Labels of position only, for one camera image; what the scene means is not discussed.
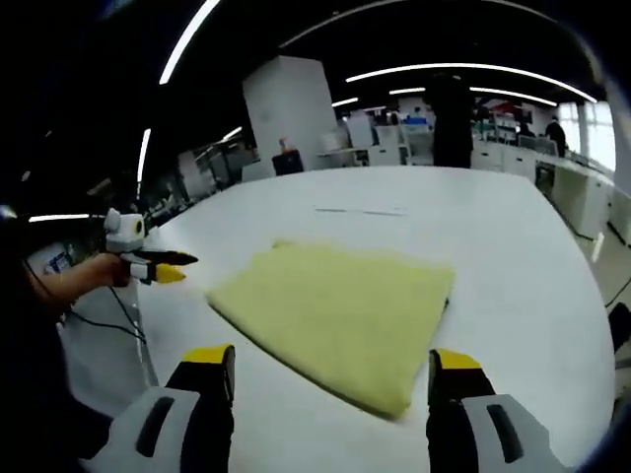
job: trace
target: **yellow towel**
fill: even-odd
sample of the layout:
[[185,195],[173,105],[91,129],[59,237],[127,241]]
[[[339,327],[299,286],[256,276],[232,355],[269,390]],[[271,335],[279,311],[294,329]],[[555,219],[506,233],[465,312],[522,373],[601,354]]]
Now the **yellow towel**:
[[391,252],[282,242],[206,297],[277,359],[357,405],[399,417],[454,279]]

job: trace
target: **black cable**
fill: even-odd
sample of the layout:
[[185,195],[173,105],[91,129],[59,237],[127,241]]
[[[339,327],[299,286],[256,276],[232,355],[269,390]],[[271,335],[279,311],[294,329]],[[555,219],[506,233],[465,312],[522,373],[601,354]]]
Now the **black cable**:
[[[37,282],[39,283],[39,285],[48,293],[48,295],[53,299],[56,300],[57,296],[54,295],[49,289],[48,287],[43,283],[43,281],[39,278],[39,276],[35,273],[33,267],[31,266],[31,264],[29,264],[29,261],[27,261],[26,259],[24,260],[25,265],[27,266],[27,268],[29,269],[29,271],[31,272],[31,274],[33,275],[33,277],[37,280]],[[118,295],[116,293],[114,293],[114,295],[116,296],[116,299],[119,301],[118,299]],[[67,310],[68,312],[70,312],[71,314],[73,314],[74,316],[76,316],[79,320],[86,322],[89,325],[94,325],[96,327],[103,327],[103,328],[113,328],[116,330],[121,330],[125,333],[128,333],[129,335],[131,335],[134,338],[137,338],[138,340],[140,340],[142,343],[147,344],[147,340],[144,337],[144,334],[142,337],[138,336],[137,334],[135,334],[134,332],[132,332],[131,330],[122,327],[120,325],[115,325],[115,324],[111,324],[111,323],[103,323],[103,322],[94,322],[93,320],[90,320],[89,318],[84,317],[83,315],[80,315],[79,313],[75,312],[74,310],[72,310],[71,308],[69,308]]]
[[116,293],[116,291],[111,288],[111,287],[107,287],[111,293],[113,294],[113,296],[116,298],[116,300],[118,301],[118,305],[120,305],[120,308],[122,308],[123,313],[125,314],[125,317],[127,317],[127,320],[129,321],[129,323],[131,324],[132,327],[134,327],[138,333],[140,335],[142,335],[142,338],[144,338],[145,340],[147,339],[147,337],[145,336],[145,334],[143,333],[142,330],[140,330],[140,328],[138,328],[138,326],[134,323],[134,321],[131,318],[131,315],[129,315],[129,312],[127,311],[127,309],[125,308],[125,304],[122,303],[122,301],[120,300],[120,297],[118,296],[118,294]]
[[618,299],[618,297],[624,292],[625,289],[627,289],[627,286],[629,286],[629,284],[631,284],[631,278],[629,278],[629,280],[624,283],[624,286],[622,286],[622,288],[620,289],[620,291],[618,291],[615,296],[611,299],[611,301],[609,301],[608,304],[604,305],[604,308],[609,308],[610,305],[612,305],[616,299]]

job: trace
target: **floor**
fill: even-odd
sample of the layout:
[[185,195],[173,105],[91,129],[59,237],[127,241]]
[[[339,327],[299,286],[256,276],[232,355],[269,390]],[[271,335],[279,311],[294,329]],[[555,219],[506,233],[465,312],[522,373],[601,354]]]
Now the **floor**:
[[[596,260],[594,260],[596,242],[578,236],[575,236],[575,239],[590,263],[604,304],[607,304],[631,278],[631,247],[623,245],[609,227],[603,229],[602,234],[604,241],[599,254],[596,255]],[[627,286],[610,308],[618,302],[631,307],[631,285]],[[616,360],[631,358],[631,343],[627,342],[620,348],[615,358]],[[616,397],[623,394],[631,395],[631,369],[616,371]]]

